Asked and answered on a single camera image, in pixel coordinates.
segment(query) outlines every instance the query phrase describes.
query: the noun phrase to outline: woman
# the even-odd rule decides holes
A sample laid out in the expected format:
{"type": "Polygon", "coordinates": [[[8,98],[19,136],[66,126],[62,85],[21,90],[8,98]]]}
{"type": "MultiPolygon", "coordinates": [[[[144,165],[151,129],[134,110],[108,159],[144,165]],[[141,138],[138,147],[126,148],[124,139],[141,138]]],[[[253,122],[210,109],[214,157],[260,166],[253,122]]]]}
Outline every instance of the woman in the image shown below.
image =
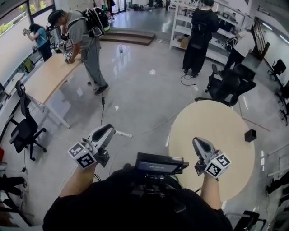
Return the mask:
{"type": "Polygon", "coordinates": [[[182,66],[184,74],[187,74],[189,69],[192,70],[191,78],[198,76],[205,62],[212,33],[217,32],[219,29],[219,18],[212,11],[214,0],[203,0],[201,2],[203,3],[201,9],[197,8],[192,16],[191,23],[197,31],[192,31],[192,38],[186,49],[182,66]],[[201,25],[203,29],[201,34],[199,34],[199,26],[201,25]]]}
{"type": "Polygon", "coordinates": [[[30,25],[29,30],[30,32],[34,33],[34,36],[28,34],[27,35],[28,38],[31,41],[36,40],[38,51],[42,55],[44,62],[46,62],[52,56],[52,52],[50,49],[50,45],[47,42],[47,35],[44,27],[41,27],[40,25],[33,23],[30,25]]]}

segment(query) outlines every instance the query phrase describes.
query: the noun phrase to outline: step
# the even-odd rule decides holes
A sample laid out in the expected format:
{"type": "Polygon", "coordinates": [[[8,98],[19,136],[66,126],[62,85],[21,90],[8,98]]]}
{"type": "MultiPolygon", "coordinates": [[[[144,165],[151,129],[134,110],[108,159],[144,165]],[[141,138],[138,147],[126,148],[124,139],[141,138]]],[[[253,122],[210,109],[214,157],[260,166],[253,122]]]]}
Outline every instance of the step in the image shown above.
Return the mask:
{"type": "Polygon", "coordinates": [[[122,36],[133,36],[139,38],[148,38],[154,39],[155,34],[148,33],[148,32],[141,32],[141,31],[128,31],[128,30],[118,30],[118,29],[111,29],[106,33],[107,35],[122,35],[122,36]]]}
{"type": "Polygon", "coordinates": [[[125,35],[110,35],[109,33],[103,35],[100,38],[101,41],[110,41],[110,42],[121,42],[121,43],[132,43],[138,45],[148,46],[153,39],[149,38],[140,38],[140,37],[132,37],[125,35]]]}

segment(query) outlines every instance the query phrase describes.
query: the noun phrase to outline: hand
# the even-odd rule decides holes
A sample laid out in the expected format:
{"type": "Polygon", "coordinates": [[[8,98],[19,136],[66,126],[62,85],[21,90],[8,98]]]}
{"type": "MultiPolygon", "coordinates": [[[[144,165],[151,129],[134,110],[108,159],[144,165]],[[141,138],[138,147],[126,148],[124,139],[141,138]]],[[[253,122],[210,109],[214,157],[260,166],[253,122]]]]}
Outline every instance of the hand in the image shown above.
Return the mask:
{"type": "Polygon", "coordinates": [[[68,62],[69,62],[69,63],[74,63],[75,60],[74,60],[72,57],[70,57],[70,58],[68,59],[68,62]]]}

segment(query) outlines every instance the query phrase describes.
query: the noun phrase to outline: backpack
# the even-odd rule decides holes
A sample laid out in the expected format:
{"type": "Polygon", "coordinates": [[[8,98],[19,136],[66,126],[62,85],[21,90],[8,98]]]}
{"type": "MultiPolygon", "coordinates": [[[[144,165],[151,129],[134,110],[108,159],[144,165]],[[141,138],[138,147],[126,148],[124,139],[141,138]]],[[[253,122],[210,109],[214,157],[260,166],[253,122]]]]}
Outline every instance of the backpack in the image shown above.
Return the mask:
{"type": "Polygon", "coordinates": [[[67,31],[71,28],[71,26],[78,22],[80,19],[84,19],[86,22],[86,25],[89,29],[89,37],[99,37],[106,33],[107,30],[109,30],[109,22],[107,15],[104,13],[103,9],[99,7],[95,7],[93,9],[86,9],[85,11],[81,12],[77,10],[82,14],[83,17],[77,18],[70,22],[67,25],[67,31]]]}
{"type": "Polygon", "coordinates": [[[208,26],[205,23],[194,23],[191,29],[190,45],[196,49],[202,49],[206,45],[205,35],[208,26]]]}
{"type": "Polygon", "coordinates": [[[34,63],[29,58],[25,59],[22,65],[27,73],[30,73],[35,67],[34,63]]]}

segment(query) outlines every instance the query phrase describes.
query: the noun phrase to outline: black pants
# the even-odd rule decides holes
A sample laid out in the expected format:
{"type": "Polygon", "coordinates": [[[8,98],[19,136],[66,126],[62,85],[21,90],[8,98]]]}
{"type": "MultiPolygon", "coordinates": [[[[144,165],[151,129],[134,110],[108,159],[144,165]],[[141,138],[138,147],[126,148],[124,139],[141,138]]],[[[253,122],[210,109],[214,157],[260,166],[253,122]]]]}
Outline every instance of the black pants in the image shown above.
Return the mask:
{"type": "Polygon", "coordinates": [[[0,177],[0,190],[3,190],[7,193],[12,193],[16,196],[21,195],[21,190],[15,188],[14,186],[24,184],[25,179],[23,177],[9,177],[2,178],[0,177]]]}
{"type": "Polygon", "coordinates": [[[231,54],[229,55],[229,58],[228,58],[228,62],[225,65],[224,72],[229,70],[233,64],[237,65],[239,63],[242,63],[244,61],[244,59],[245,59],[244,56],[242,56],[235,49],[232,49],[231,54]]]}
{"type": "Polygon", "coordinates": [[[38,51],[42,55],[44,62],[46,62],[52,56],[50,45],[47,42],[39,47],[38,51]]]}
{"type": "Polygon", "coordinates": [[[196,49],[189,43],[182,63],[183,69],[189,70],[191,68],[192,75],[198,74],[204,65],[207,50],[208,45],[201,49],[196,49]]]}
{"type": "Polygon", "coordinates": [[[267,187],[268,193],[274,192],[279,187],[289,184],[289,171],[280,178],[280,180],[275,180],[273,183],[267,187]]]}

